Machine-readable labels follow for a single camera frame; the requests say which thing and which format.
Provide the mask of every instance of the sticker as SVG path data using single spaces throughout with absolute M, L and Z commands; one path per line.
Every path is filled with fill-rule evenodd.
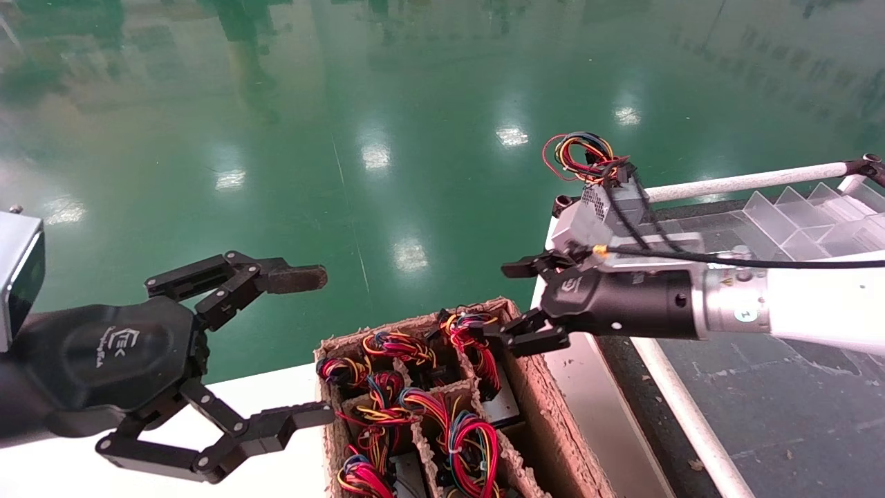
M 736 309 L 735 318 L 738 322 L 756 322 L 756 319 L 759 318 L 759 312 L 755 309 Z

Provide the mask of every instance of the gripper logo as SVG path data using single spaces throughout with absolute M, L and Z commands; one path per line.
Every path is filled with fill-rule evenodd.
M 141 333 L 135 329 L 120 329 L 116 330 L 116 325 L 112 325 L 108 327 L 104 334 L 102 334 L 101 340 L 98 341 L 98 347 L 96 348 L 96 368 L 100 369 L 102 365 L 104 365 L 104 358 L 107 357 L 108 354 L 113 354 L 113 356 L 126 356 L 126 351 L 135 347 L 135 344 L 138 343 L 138 335 Z

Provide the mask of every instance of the green epoxy floor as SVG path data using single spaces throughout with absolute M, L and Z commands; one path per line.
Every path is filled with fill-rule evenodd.
M 649 185 L 885 152 L 872 0 L 0 4 L 0 202 L 43 216 L 37 308 L 143 299 L 236 249 L 322 263 L 212 336 L 210 381 L 533 284 L 576 129 Z

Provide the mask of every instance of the colorful wires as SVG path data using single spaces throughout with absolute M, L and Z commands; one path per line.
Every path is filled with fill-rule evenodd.
M 326 358 L 317 362 L 317 375 L 329 384 L 339 387 L 365 387 L 366 378 L 372 372 L 368 358 L 360 361 L 351 358 Z
M 494 323 L 496 320 L 497 318 L 489 313 L 462 313 L 452 314 L 440 324 L 442 334 L 470 359 L 473 373 L 480 380 L 480 390 L 485 399 L 494 398 L 501 391 L 501 378 L 498 376 L 495 356 L 489 349 L 488 341 L 477 339 L 470 328 Z
M 455 456 L 465 449 L 466 442 L 473 441 L 472 432 L 475 432 L 475 445 L 480 451 L 479 473 L 476 477 L 471 476 L 466 468 L 465 458 Z M 488 422 L 480 419 L 474 413 L 463 410 L 455 420 L 449 431 L 449 463 L 452 474 L 455 477 L 455 485 L 471 498 L 497 498 L 501 494 L 495 482 L 498 460 L 497 433 L 495 428 Z
M 448 470 L 458 490 L 470 498 L 501 496 L 495 482 L 497 434 L 491 424 L 467 410 L 458 412 L 459 397 L 449 410 L 440 395 L 407 387 L 400 393 L 399 402 L 404 409 L 429 416 L 440 426 L 442 433 L 436 441 L 447 455 Z
M 547 148 L 558 138 L 561 140 L 553 149 L 553 158 L 563 170 L 572 173 L 573 176 L 571 177 L 559 173 L 558 169 L 553 167 L 547 160 Z M 587 164 L 572 158 L 573 146 L 580 147 L 584 151 Z M 619 167 L 606 168 L 606 166 L 615 160 L 625 159 L 615 156 L 612 147 L 602 137 L 586 131 L 576 131 L 554 136 L 544 144 L 541 150 L 541 158 L 550 171 L 561 180 L 567 182 L 581 180 L 585 183 L 593 184 L 602 183 L 606 177 L 617 182 Z
M 360 455 L 353 446 L 350 450 L 354 455 L 344 461 L 344 466 L 338 471 L 338 484 L 342 489 L 357 496 L 396 498 L 384 476 L 369 463 L 368 459 Z
M 403 376 L 395 371 L 374 372 L 368 376 L 371 408 L 357 406 L 353 418 L 338 416 L 362 426 L 357 436 L 357 446 L 379 472 L 388 471 L 388 456 L 399 446 L 400 431 L 412 422 L 412 413 L 398 406 L 399 394 L 405 386 Z
M 363 338 L 363 350 L 370 356 L 399 358 L 413 365 L 436 368 L 436 354 L 424 341 L 399 331 L 379 331 Z

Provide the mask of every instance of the white table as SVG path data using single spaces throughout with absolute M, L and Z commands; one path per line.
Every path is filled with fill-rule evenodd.
M 547 360 L 618 496 L 668 496 L 657 463 L 594 346 L 582 336 L 573 337 L 570 349 L 550 354 Z M 313 364 L 230 380 L 210 388 L 242 416 L 317 399 Z M 93 490 L 98 494 L 125 493 L 127 498 L 216 498 L 287 491 L 321 497 L 327 485 L 321 433 L 319 427 L 296 432 L 285 451 L 251 458 L 216 486 L 118 469 L 95 453 L 100 436 L 39 441 L 0 450 L 0 496 L 83 496 Z M 142 438 L 202 449 L 220 434 L 187 407 Z

